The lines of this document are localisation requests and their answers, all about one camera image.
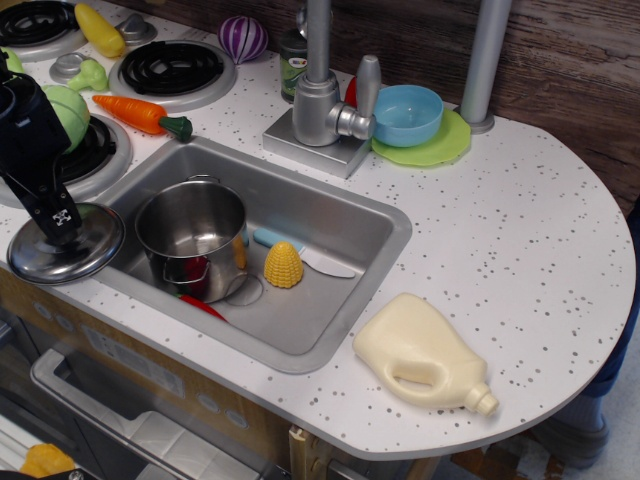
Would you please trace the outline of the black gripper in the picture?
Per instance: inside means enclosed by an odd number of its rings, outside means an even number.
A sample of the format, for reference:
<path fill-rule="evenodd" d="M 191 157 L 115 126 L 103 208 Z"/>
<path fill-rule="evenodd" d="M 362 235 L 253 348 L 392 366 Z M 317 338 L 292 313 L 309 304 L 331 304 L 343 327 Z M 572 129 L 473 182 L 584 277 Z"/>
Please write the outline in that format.
<path fill-rule="evenodd" d="M 50 244 L 76 240 L 82 225 L 71 197 L 60 197 L 55 163 L 71 145 L 41 87 L 26 74 L 1 85 L 1 177 Z"/>

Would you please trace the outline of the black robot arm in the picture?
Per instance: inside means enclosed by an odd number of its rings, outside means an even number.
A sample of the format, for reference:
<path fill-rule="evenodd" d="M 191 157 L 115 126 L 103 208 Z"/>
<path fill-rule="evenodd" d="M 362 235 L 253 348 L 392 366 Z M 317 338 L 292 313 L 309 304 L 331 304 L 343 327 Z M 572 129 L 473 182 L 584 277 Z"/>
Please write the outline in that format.
<path fill-rule="evenodd" d="M 71 140 L 41 87 L 10 71 L 7 58 L 1 55 L 1 177 L 50 243 L 64 245 L 82 224 L 57 168 Z"/>

